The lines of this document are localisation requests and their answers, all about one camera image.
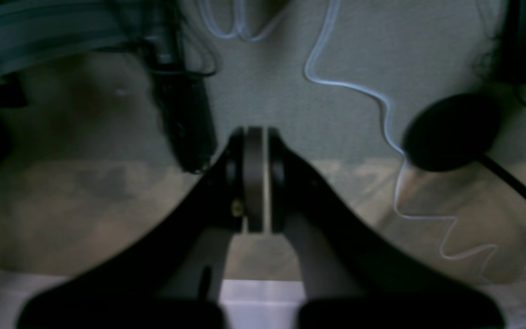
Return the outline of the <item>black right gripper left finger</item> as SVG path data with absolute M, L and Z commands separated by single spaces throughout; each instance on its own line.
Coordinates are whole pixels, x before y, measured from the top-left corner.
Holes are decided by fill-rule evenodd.
M 218 299 L 247 214 L 244 167 L 257 130 L 238 128 L 180 204 L 101 265 L 32 297 L 19 329 L 225 329 Z

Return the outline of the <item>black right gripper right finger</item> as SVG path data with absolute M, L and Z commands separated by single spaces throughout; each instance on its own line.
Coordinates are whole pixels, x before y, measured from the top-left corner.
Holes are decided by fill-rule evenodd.
M 405 254 L 366 225 L 269 128 L 271 230 L 294 248 L 297 329 L 503 329 L 492 298 Z

